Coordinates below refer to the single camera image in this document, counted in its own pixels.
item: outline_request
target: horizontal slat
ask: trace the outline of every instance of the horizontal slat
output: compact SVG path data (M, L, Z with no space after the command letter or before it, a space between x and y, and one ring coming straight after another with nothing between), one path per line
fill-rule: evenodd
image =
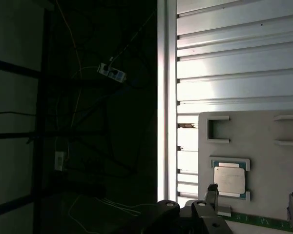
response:
M178 151L177 163L180 170L197 172L199 163L198 152Z
M246 39L241 41L231 41L226 43L218 43L206 46L199 46L195 48L182 49L177 51L177 56L181 57L197 54L206 54L226 50L235 50L263 45L285 43L291 41L293 41L293 32L287 33L286 35L274 35L266 38Z
M293 45L177 62L177 77L190 78L293 68Z
M193 198L186 198L186 197L181 197L181 196L179 196L179 197L177 198L177 202L178 202L180 208L183 208L183 207L186 205L186 203L187 203L188 201L192 201L192 200L196 200L196 199L193 199Z
M199 130L197 128L178 128L178 146L187 151L197 151Z
M293 120L293 115L276 116L273 118L274 121L278 120Z
M177 179L179 182L195 183L199 182L198 175L187 175L187 174L178 174Z
M293 0L260 0L177 19L177 34L188 34L293 15Z
M178 100L293 96L293 74L178 84Z
M181 49L227 41L238 41L241 39L254 39L269 35L281 35L289 32L293 32L293 16L262 21L260 24L255 22L230 28L200 32L190 36L180 36L179 40L177 40L177 47Z
M181 104L177 107L180 114L199 114L214 111L266 111L293 110L293 97L225 99L221 101L205 100L193 104Z
M199 116L178 116L178 123L199 123Z
M280 146L293 146L293 141L289 140L274 140L274 143Z
M197 184L187 184L178 182L178 192L188 193L188 194L197 194L198 185Z
M177 13L201 10L240 0L177 0Z

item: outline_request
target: dark background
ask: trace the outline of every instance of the dark background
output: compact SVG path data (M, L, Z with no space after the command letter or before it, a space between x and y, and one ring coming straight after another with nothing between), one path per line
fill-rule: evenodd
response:
M59 4L69 24L81 66L108 63L111 56L129 43L132 36L156 10L156 1L136 0L60 0ZM98 98L112 94L104 104L77 130L108 131L104 136L85 136L83 141L99 150L114 154L115 159L136 169L126 178L98 175L101 173L124 176L127 170L101 157L71 138L58 138L57 150L67 152L66 172L73 181L106 186L107 198L126 205L156 202L156 13L130 46L113 63L113 67L127 73L127 83L119 84L97 73L96 68L82 70L82 80L96 80L83 86L77 110L93 106ZM49 73L63 78L63 84L48 91L49 113L74 111L79 94L77 86L66 84L79 69L69 30L55 5L51 13ZM74 80L80 79L77 74ZM75 115L76 123L87 112ZM69 126L72 116L59 117L59 127ZM57 128L51 119L47 129ZM54 166L55 139L45 141L44 185L48 184ZM42 229L45 233L85 233L71 218L68 209L78 194L65 193L43 201ZM72 216L87 230L108 233L132 218L116 208L82 195L71 210Z

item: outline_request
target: white cable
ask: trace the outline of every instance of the white cable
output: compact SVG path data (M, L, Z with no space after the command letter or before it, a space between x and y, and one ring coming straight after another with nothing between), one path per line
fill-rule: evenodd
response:
M78 201L78 199L80 198L81 195L79 195L76 200L73 202L73 204L71 205L71 207L68 210L68 216L73 219L76 223L79 224L79 226L82 227L82 229L86 232L86 233L90 233L90 234L99 234L98 232L90 232L88 231L77 219L73 218L72 215L70 214L70 211L72 210L73 206L76 204L76 202Z
M88 68L99 68L98 66L89 66L89 67L82 67L81 70L83 69L88 69ZM78 73L80 72L80 70L78 70L77 72L75 72L70 79L73 79ZM59 127L59 118L58 118L58 105L59 105L59 102L60 102L60 96L58 97L57 99L57 103L55 105L55 118L56 118L56 123L57 123L57 127ZM58 142L58 137L55 138L55 141L54 141L54 150L56 151L57 150L57 142Z
M111 204L111 203L107 203L107 202L104 202L104 201L102 201L102 200L100 200L100 199L97 199L99 202L101 202L101 203L103 203L103 204L105 204L105 205L108 205L108 206L112 206L112 207L115 207L115 208L117 208L117 209L119 209L119 210L121 210L121 211L124 211L124 212L126 212L126 213L128 213L128 214L130 214L130 215L132 215L132 216L138 216L137 214L132 214L131 212L129 212L129 211L132 211L132 212L136 212L136 213L138 213L138 214L141 214L140 212L138 212L138 211L133 211L133 210L130 210L130 209L126 209L126 208L121 208L121 207L118 207L118 206L116 206L116 205L113 205L113 204Z
M111 201L107 198L104 198L106 201L114 204L114 205L120 205L120 206L124 206L124 207L127 207L127 208L135 208L135 207L139 207L139 206L153 206L154 204L139 204L139 205L135 205L135 206L127 206L127 205L124 205L124 204L121 204L121 203L117 203L117 202L114 202L114 201Z
M104 199L102 199L101 200L102 202L107 202L108 204L110 204L110 205L113 205L113 206L117 206L115 203L113 203L112 201L108 201L108 200L104 200ZM126 211L130 211L130 212L134 212L134 213L137 213L137 214L141 214L141 212L139 212L139 211L135 211L135 210L132 210L132 209L127 209L127 208L124 208L124 207L119 207L119 206L117 206L118 208L121 208L121 209L123 209L123 210L126 210Z

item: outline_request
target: metal frame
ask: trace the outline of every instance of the metal frame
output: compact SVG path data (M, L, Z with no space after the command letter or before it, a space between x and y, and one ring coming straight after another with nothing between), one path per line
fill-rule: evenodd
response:
M177 1L158 0L158 201L177 201Z
M53 178L51 186L46 189L42 189L42 176L43 176L43 145L45 137L70 137L72 140L79 141L84 146L93 150L95 153L102 157L108 158L110 161L115 163L118 166L124 167L129 171L129 175L135 173L134 168L123 164L122 162L117 161L112 153L112 149L109 149L109 153L106 154L98 150L95 146L83 142L78 137L89 136L89 135L102 135L104 136L106 132L104 130L96 131L76 131L76 127L88 119L99 107L101 107L104 102L100 102L98 105L94 106L89 112L68 131L65 128L60 129L59 131L46 131L45 130L45 121L47 113L47 89L50 84L61 85L61 80L57 79L54 82L54 79L51 79L47 75L47 63L48 63L48 50L49 50L49 39L50 39L50 12L48 10L44 11L43 16L43 40L42 40L42 63L41 71L31 70L25 67L17 66L10 64L4 61L0 61L0 70L14 73L22 76L27 76L30 78L38 79L38 93L37 93L37 108L36 108L36 129L34 132L24 132L24 133L0 133L0 139L8 138L28 138L29 142L34 141L34 152L33 152L33 167L32 167L32 185L31 193L24 197L16 198L12 201L5 202L0 204L0 215L3 215L7 212L15 210L17 208L23 207L27 204L34 204L33 211L33 233L40 233L41 230L41 210L42 210L42 198L56 193L61 193L64 191L74 191L80 194L87 194L90 196L96 196L102 198L105 196L105 187L100 184L94 185L94 188L89 187L88 184L75 183L67 180L63 180L63 175L58 175L55 173L56 178ZM89 82L80 82L72 81L69 85L89 85ZM107 118L104 118L104 128L107 127ZM110 138L106 139L109 146L111 146Z

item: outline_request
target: green circuit board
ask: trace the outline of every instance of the green circuit board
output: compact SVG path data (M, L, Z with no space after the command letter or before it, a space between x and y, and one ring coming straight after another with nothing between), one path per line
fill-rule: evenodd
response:
M249 215L249 214L235 213L235 212L231 213L231 217L226 217L226 216L222 216L222 217L228 221L251 224L255 226L278 229L278 230L293 233L293 229L287 220L267 218L267 217Z

